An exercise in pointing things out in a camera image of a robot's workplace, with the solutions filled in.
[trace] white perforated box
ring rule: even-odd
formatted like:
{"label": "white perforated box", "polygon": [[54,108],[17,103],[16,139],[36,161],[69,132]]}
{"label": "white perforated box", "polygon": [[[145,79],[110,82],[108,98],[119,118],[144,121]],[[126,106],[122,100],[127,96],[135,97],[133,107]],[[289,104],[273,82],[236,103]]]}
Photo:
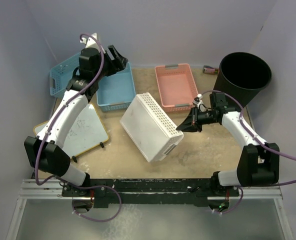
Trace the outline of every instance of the white perforated box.
{"label": "white perforated box", "polygon": [[136,95],[120,124],[148,162],[164,159],[184,137],[149,92]]}

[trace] light blue basket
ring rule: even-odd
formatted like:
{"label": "light blue basket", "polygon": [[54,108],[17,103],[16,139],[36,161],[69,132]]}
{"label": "light blue basket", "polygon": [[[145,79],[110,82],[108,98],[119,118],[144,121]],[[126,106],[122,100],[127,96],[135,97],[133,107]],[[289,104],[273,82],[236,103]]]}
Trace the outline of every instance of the light blue basket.
{"label": "light blue basket", "polygon": [[123,71],[100,80],[97,91],[97,104],[103,112],[126,109],[135,96],[133,73],[128,62]]}
{"label": "light blue basket", "polygon": [[73,71],[79,66],[79,55],[68,58],[62,63],[54,66],[49,73],[50,95],[62,99],[64,97],[67,84],[73,77]]}

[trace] teal basket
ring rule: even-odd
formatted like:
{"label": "teal basket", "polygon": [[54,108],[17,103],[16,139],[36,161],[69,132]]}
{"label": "teal basket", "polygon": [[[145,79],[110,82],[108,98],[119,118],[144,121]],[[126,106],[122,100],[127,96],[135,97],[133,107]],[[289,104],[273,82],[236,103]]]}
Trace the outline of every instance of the teal basket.
{"label": "teal basket", "polygon": [[59,99],[64,97],[67,84],[73,77],[73,71],[79,66],[79,55],[80,53],[68,58],[50,70],[49,80],[51,96]]}
{"label": "teal basket", "polygon": [[97,91],[97,105],[103,112],[126,109],[135,96],[133,73],[128,62],[123,71],[105,76],[100,80]]}

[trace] pink plastic basket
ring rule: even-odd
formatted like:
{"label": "pink plastic basket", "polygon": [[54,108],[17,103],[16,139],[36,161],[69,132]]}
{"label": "pink plastic basket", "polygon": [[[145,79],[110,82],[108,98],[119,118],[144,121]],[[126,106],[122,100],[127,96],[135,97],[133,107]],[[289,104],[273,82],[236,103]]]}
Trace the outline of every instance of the pink plastic basket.
{"label": "pink plastic basket", "polygon": [[189,64],[156,66],[155,72],[163,110],[189,110],[198,94]]}

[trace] whiteboard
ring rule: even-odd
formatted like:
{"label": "whiteboard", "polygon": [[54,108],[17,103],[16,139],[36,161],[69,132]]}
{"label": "whiteboard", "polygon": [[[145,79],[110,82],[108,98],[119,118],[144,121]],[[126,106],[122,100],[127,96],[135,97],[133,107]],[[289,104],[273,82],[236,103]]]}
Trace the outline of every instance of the whiteboard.
{"label": "whiteboard", "polygon": [[[34,127],[37,135],[48,122],[43,122]],[[102,124],[97,111],[91,103],[88,104],[74,121],[64,141],[62,150],[69,156],[78,155],[108,141],[109,136]]]}

